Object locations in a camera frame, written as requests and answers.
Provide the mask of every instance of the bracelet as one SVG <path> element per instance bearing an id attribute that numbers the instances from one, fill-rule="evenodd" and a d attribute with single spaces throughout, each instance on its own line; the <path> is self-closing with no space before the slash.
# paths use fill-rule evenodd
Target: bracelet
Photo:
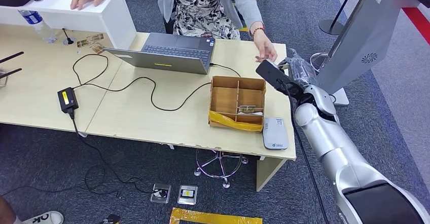
<path id="1" fill-rule="evenodd" d="M 252 38 L 254 38 L 254 34 L 255 34 L 255 32 L 257 32 L 257 30 L 262 30 L 262 31 L 264 31 L 264 27 L 257 27 L 257 28 L 254 30 L 254 32 L 251 34 L 251 37 L 252 37 Z"/>

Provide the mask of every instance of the laptop keyboard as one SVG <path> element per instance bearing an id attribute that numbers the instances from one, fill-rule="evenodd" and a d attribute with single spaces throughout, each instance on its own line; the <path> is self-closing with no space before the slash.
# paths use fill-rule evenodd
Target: laptop keyboard
<path id="1" fill-rule="evenodd" d="M 209 51 L 194 50 L 194 49 L 169 48 L 169 47 L 146 45 L 142 50 L 142 52 L 172 55 L 172 56 L 187 57 L 187 58 L 200 58 L 201 61 L 203 62 L 203 65 L 205 66 L 207 65 L 209 60 Z"/>

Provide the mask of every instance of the cardboard box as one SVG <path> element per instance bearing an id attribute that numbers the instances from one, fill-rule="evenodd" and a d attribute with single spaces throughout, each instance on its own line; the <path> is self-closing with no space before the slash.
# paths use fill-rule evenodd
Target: cardboard box
<path id="1" fill-rule="evenodd" d="M 214 76 L 210 91 L 210 111 L 229 117 L 235 122 L 263 125 L 266 94 L 264 80 Z M 239 114 L 239 107 L 244 105 L 255 106 L 254 112 L 261 112 L 262 115 Z M 211 126 L 226 127 L 210 119 L 208 123 Z"/>

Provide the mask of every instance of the black cable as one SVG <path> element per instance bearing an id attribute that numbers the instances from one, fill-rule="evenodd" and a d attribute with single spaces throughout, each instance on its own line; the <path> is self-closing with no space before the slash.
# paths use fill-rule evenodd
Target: black cable
<path id="1" fill-rule="evenodd" d="M 79 74 L 78 74 L 78 73 L 76 72 L 76 70 L 75 70 L 75 66 L 76 66 L 76 64 L 77 64 L 79 61 L 81 61 L 81 59 L 83 59 L 83 58 L 85 58 L 85 57 L 87 57 L 87 56 L 101 56 L 101 57 L 104 57 L 104 58 L 106 59 L 106 66 L 105 66 L 105 68 L 103 69 L 103 71 L 102 71 L 101 73 L 99 73 L 96 77 L 94 77 L 94 78 L 90 79 L 89 81 L 87 81 L 87 82 L 85 82 L 85 83 L 82 83 L 81 78 L 79 77 Z M 102 86 L 99 86 L 99 85 L 96 85 L 96 84 L 90 83 L 91 81 L 93 81 L 93 80 L 95 80 L 96 78 L 100 77 L 100 76 L 101 76 L 101 75 L 106 71 L 106 69 L 108 68 L 108 66 L 109 66 L 109 59 L 108 59 L 106 56 L 103 56 L 103 55 L 100 55 L 100 54 L 87 54 L 87 55 L 85 55 L 85 56 L 81 57 L 80 59 L 78 59 L 78 60 L 73 64 L 73 72 L 76 74 L 76 76 L 77 76 L 77 78 L 78 78 L 79 85 L 78 85 L 78 86 L 76 86 L 76 87 L 73 87 L 72 89 L 76 89 L 76 88 L 79 88 L 79 87 L 81 87 L 81 86 L 95 86 L 95 87 L 98 87 L 98 88 L 100 88 L 100 89 L 107 90 L 107 91 L 111 91 L 111 92 L 120 92 L 120 91 L 123 91 L 123 90 L 127 89 L 127 88 L 128 88 L 129 86 L 131 86 L 134 82 L 136 82 L 136 81 L 138 81 L 138 80 L 140 80 L 140 79 L 146 79 L 146 80 L 151 81 L 151 82 L 154 84 L 154 87 L 153 87 L 152 92 L 151 92 L 151 104 L 152 104 L 152 106 L 154 106 L 156 109 L 158 109 L 158 110 L 162 110 L 162 111 L 177 111 L 177 110 L 181 109 L 181 108 L 184 106 L 184 104 L 187 102 L 187 100 L 188 100 L 188 99 L 190 99 L 190 97 L 191 97 L 194 93 L 196 93 L 196 91 L 198 91 L 198 90 L 199 90 L 200 88 L 202 88 L 203 86 L 206 86 L 206 85 L 210 85 L 210 84 L 211 84 L 211 82 L 208 82 L 208 83 L 205 83 L 205 84 L 203 84 L 203 85 L 201 85 L 201 86 L 197 87 L 197 89 L 195 89 L 193 92 L 191 92 L 191 94 L 190 94 L 187 98 L 185 98 L 185 100 L 183 101 L 183 103 L 182 103 L 179 107 L 177 107 L 177 108 L 175 108 L 175 109 L 165 109 L 165 108 L 161 108 L 161 107 L 157 106 L 157 105 L 154 103 L 154 92 L 155 92 L 155 89 L 157 88 L 157 83 L 156 83 L 154 80 L 152 80 L 151 78 L 148 78 L 148 77 L 139 77 L 139 78 L 136 78 L 136 79 L 134 79 L 132 82 L 130 82 L 127 86 L 125 86 L 124 88 L 118 89 L 118 90 L 112 90 L 112 89 L 109 89 L 109 88 L 105 88 L 105 87 L 102 87 Z"/>
<path id="2" fill-rule="evenodd" d="M 139 182 L 139 181 L 143 181 L 143 179 L 141 179 L 141 178 L 138 178 L 138 177 L 132 177 L 132 178 L 128 179 L 127 181 L 124 181 L 123 179 L 121 179 L 121 178 L 119 177 L 119 175 L 115 172 L 115 170 L 113 170 L 113 168 L 110 166 L 110 164 L 109 164 L 109 163 L 104 159 L 103 154 L 101 153 L 101 151 L 100 151 L 97 147 L 95 147 L 95 146 L 93 146 L 93 145 L 90 145 L 90 144 L 88 144 L 87 142 L 85 142 L 85 141 L 84 141 L 84 139 L 82 138 L 82 136 L 79 134 L 78 128 L 77 128 L 77 126 L 76 126 L 75 114 L 74 114 L 73 110 L 68 110 L 68 111 L 67 111 L 67 113 L 70 115 L 70 118 L 71 118 L 71 120 L 72 120 L 72 122 L 73 122 L 73 127 L 75 128 L 75 133 L 76 133 L 76 135 L 78 136 L 79 140 L 80 140 L 83 144 L 85 144 L 86 146 L 88 146 L 88 147 L 90 147 L 90 148 L 92 148 L 92 149 L 94 149 L 94 150 L 96 150 L 96 151 L 98 152 L 98 154 L 99 154 L 99 156 L 100 156 L 101 160 L 103 161 L 103 163 L 104 163 L 104 164 L 107 166 L 107 168 L 109 168 L 109 170 L 110 170 L 110 171 L 115 175 L 116 179 L 117 179 L 119 182 L 121 182 L 121 183 L 123 183 L 123 184 L 133 184 L 133 185 L 134 185 L 134 187 L 135 187 L 138 191 L 140 191 L 140 192 L 142 192 L 142 193 L 145 193 L 145 194 L 154 194 L 154 193 L 156 193 L 156 192 L 159 192 L 159 190 L 154 190 L 154 191 L 144 191 L 144 190 L 141 190 L 141 189 L 137 186 L 137 182 Z"/>
<path id="3" fill-rule="evenodd" d="M 333 98 L 335 99 L 335 100 L 333 101 L 333 103 L 335 103 L 335 102 L 337 101 L 337 98 L 336 98 L 334 95 L 330 94 L 329 96 L 333 96 Z"/>
<path id="4" fill-rule="evenodd" d="M 67 44 L 73 44 L 73 41 L 67 36 L 67 33 L 66 33 L 66 29 L 64 29 L 63 28 L 63 32 L 64 32 L 64 34 L 66 35 L 66 38 L 67 38 Z"/>
<path id="5" fill-rule="evenodd" d="M 319 202 L 319 206 L 321 208 L 322 217 L 324 218 L 324 222 L 326 224 L 330 224 L 329 219 L 327 218 L 326 210 L 324 208 L 323 200 L 321 199 L 321 194 L 319 193 L 318 186 L 316 185 L 315 176 L 313 175 L 313 171 L 312 171 L 312 168 L 310 167 L 309 160 L 308 160 L 308 157 L 307 157 L 306 152 L 305 152 L 305 148 L 303 147 L 302 139 L 300 138 L 299 131 L 297 130 L 297 127 L 296 127 L 296 123 L 295 123 L 295 120 L 294 120 L 294 107 L 293 107 L 293 102 L 291 100 L 290 92 L 288 90 L 285 90 L 285 91 L 287 92 L 288 99 L 290 100 L 291 123 L 293 125 L 294 133 L 297 135 L 297 139 L 299 140 L 300 149 L 302 150 L 303 158 L 305 159 L 306 166 L 309 169 L 310 178 L 312 179 L 313 187 L 316 190 L 316 195 L 318 197 L 318 202 Z"/>
<path id="6" fill-rule="evenodd" d="M 95 186 L 90 187 L 90 184 L 88 183 L 88 176 L 89 176 L 89 173 L 91 172 L 91 170 L 94 169 L 94 168 L 96 168 L 96 167 L 101 167 L 103 169 L 103 180 L 99 184 L 96 184 Z M 20 186 L 20 187 L 14 188 L 12 190 L 9 190 L 6 193 L 2 194 L 1 196 L 8 195 L 8 194 L 10 194 L 10 193 L 12 193 L 14 191 L 17 191 L 17 190 L 20 190 L 20 189 L 24 189 L 24 188 L 29 188 L 29 189 L 33 189 L 33 190 L 37 190 L 37 191 L 41 191 L 41 192 L 45 192 L 45 193 L 51 193 L 51 194 L 61 193 L 61 192 L 65 192 L 65 191 L 70 191 L 70 190 L 73 190 L 73 189 L 82 189 L 82 190 L 88 190 L 92 194 L 97 194 L 97 195 L 110 195 L 110 194 L 116 193 L 117 196 L 118 196 L 119 195 L 119 191 L 118 190 L 110 191 L 110 192 L 105 192 L 105 193 L 99 193 L 99 192 L 95 192 L 94 191 L 96 188 L 98 188 L 98 187 L 100 187 L 100 186 L 102 186 L 104 184 L 104 179 L 105 179 L 105 169 L 102 166 L 100 166 L 100 165 L 96 165 L 96 166 L 90 167 L 87 170 L 87 172 L 85 173 L 84 183 L 85 183 L 86 188 L 84 188 L 82 186 L 79 186 L 79 185 L 76 185 L 76 186 L 72 186 L 72 187 L 69 187 L 69 188 L 61 189 L 61 190 L 44 190 L 44 189 L 39 189 L 37 187 L 33 187 L 33 186 L 30 186 L 30 185 L 24 185 L 24 186 Z"/>
<path id="7" fill-rule="evenodd" d="M 242 76 L 240 76 L 240 74 L 239 74 L 237 71 L 235 71 L 234 69 L 229 68 L 229 67 L 227 67 L 227 66 L 219 65 L 219 64 L 216 64 L 216 63 L 210 63 L 209 65 L 210 65 L 210 66 L 219 66 L 219 67 L 221 67 L 221 68 L 229 69 L 229 70 L 231 70 L 231 71 L 235 72 L 239 77 L 242 77 Z"/>

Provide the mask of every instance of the speaker grille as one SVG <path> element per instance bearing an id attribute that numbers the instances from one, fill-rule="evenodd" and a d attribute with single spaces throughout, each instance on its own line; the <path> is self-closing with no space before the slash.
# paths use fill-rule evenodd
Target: speaker grille
<path id="1" fill-rule="evenodd" d="M 378 54 L 369 53 L 368 55 L 366 55 L 362 58 L 362 63 L 371 63 L 371 62 L 375 61 L 377 58 L 378 58 Z"/>

